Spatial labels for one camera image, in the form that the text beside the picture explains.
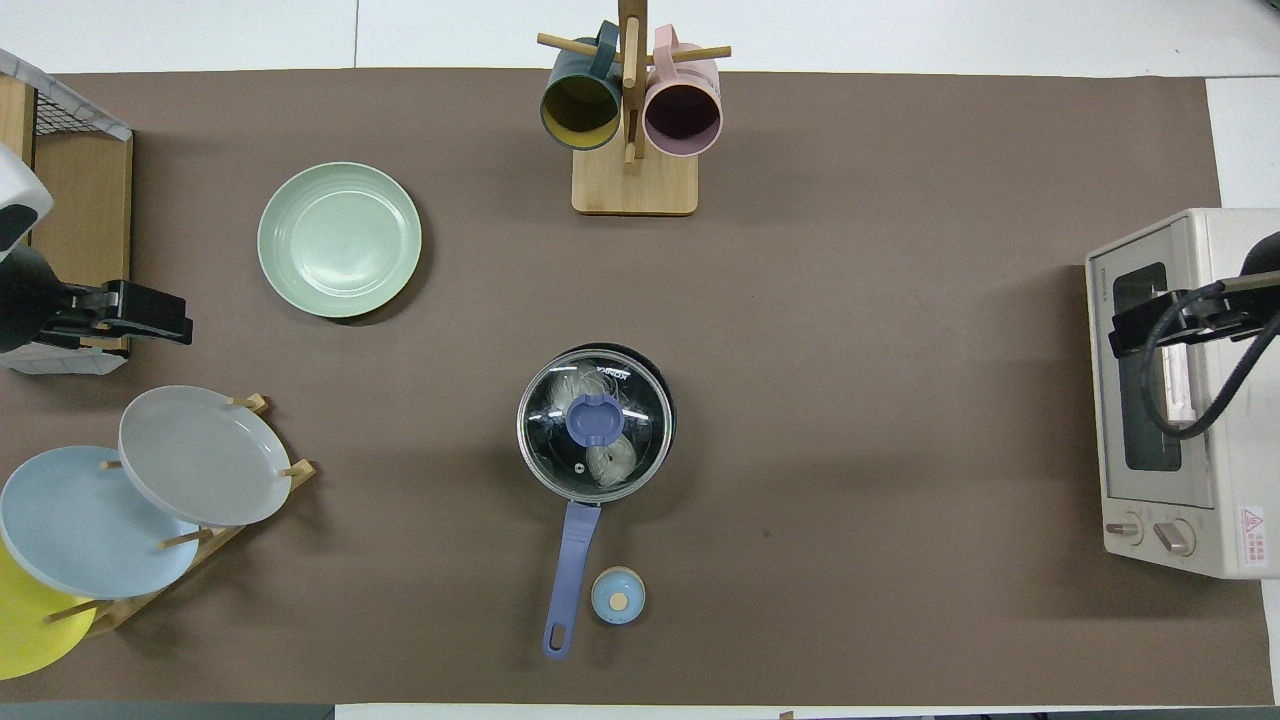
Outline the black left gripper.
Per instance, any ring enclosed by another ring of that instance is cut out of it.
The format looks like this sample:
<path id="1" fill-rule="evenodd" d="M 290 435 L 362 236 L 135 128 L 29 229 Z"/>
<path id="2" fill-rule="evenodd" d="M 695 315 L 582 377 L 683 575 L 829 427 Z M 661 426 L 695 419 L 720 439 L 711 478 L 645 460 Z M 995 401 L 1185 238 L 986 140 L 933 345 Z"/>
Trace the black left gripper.
<path id="1" fill-rule="evenodd" d="M 83 346 L 113 346 L 113 328 L 108 323 L 172 323 L 151 332 L 151 338 L 191 346 L 195 323 L 186 316 L 186 301 L 172 293 L 129 281 L 109 281 L 100 286 L 63 283 L 70 295 L 70 307 L 84 327 L 72 334 Z"/>

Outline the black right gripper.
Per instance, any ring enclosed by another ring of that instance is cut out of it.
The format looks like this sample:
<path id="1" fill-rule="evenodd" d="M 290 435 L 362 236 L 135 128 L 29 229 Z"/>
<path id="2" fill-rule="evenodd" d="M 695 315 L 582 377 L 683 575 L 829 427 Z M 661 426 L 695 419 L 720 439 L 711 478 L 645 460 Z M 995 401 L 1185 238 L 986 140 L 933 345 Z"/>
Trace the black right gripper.
<path id="1" fill-rule="evenodd" d="M 1162 336 L 1254 336 L 1277 315 L 1277 288 L 1226 290 L 1188 304 Z M 1156 301 L 1112 316 L 1108 343 L 1116 359 L 1139 352 L 1156 325 Z"/>

